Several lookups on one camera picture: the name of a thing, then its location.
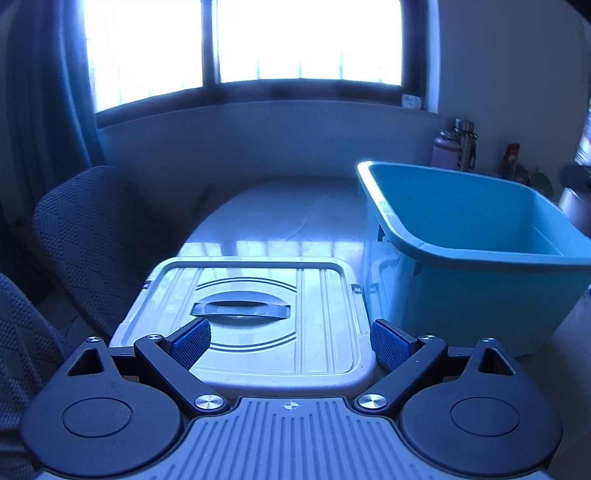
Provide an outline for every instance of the tub handle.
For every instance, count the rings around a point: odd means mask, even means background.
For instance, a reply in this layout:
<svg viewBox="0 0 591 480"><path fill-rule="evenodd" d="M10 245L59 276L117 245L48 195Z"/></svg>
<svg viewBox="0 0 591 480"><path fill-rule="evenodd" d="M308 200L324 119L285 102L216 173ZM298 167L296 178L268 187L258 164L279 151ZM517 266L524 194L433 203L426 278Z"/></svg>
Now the tub handle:
<svg viewBox="0 0 591 480"><path fill-rule="evenodd" d="M191 309L194 317L256 317L283 320L291 306L279 297L258 291L223 291L205 297Z"/></svg>

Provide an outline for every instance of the chair backrest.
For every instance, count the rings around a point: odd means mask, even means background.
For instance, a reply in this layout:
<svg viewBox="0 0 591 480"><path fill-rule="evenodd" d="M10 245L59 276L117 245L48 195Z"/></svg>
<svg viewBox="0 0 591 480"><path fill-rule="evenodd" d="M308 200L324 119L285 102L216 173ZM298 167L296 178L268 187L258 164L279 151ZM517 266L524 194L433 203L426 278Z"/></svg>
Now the chair backrest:
<svg viewBox="0 0 591 480"><path fill-rule="evenodd" d="M73 350L0 274L0 478L34 475L20 439L21 417Z"/></svg>
<svg viewBox="0 0 591 480"><path fill-rule="evenodd" d="M45 195L33 231L80 315L108 340L176 236L116 168L86 170Z"/></svg>

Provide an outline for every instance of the metal screw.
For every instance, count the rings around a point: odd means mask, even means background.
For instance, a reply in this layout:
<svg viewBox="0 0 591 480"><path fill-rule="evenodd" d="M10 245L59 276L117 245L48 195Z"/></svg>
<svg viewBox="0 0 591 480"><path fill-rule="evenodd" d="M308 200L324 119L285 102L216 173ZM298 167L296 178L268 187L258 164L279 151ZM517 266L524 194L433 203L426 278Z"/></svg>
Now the metal screw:
<svg viewBox="0 0 591 480"><path fill-rule="evenodd" d="M385 407L388 401L382 395L368 393L360 396L357 403L368 410L377 410L378 408Z"/></svg>
<svg viewBox="0 0 591 480"><path fill-rule="evenodd" d="M224 405L224 399L219 395L201 395L195 399L195 406L199 410L215 410Z"/></svg>

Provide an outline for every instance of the white plastic lid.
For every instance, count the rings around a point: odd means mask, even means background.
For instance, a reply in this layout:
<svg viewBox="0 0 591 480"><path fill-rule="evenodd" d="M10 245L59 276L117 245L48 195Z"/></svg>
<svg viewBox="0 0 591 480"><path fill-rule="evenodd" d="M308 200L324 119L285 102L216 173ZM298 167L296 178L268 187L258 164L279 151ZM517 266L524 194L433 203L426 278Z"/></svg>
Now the white plastic lid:
<svg viewBox="0 0 591 480"><path fill-rule="evenodd" d="M353 397L373 380L353 271L334 258L188 258L158 265L110 346L167 336L201 315L209 350L191 373L228 398Z"/></svg>

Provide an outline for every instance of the storage box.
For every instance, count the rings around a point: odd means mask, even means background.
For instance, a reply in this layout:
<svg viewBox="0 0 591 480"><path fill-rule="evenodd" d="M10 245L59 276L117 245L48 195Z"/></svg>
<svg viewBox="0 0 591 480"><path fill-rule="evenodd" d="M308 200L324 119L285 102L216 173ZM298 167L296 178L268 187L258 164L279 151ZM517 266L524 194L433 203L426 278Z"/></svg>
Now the storage box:
<svg viewBox="0 0 591 480"><path fill-rule="evenodd" d="M172 258L150 274L110 346L203 316L212 342L190 371L227 398L354 397L375 369L361 291L334 258Z"/></svg>
<svg viewBox="0 0 591 480"><path fill-rule="evenodd" d="M370 319L453 346L533 353L591 281L591 241L535 190L469 173L363 162Z"/></svg>

